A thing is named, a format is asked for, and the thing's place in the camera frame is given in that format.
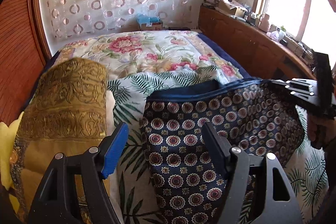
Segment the right hand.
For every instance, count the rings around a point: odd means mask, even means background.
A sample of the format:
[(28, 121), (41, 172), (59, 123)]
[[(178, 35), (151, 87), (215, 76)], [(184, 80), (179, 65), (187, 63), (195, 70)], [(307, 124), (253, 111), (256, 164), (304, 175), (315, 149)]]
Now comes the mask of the right hand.
[(325, 150), (335, 139), (335, 119), (308, 114), (307, 135), (313, 148)]

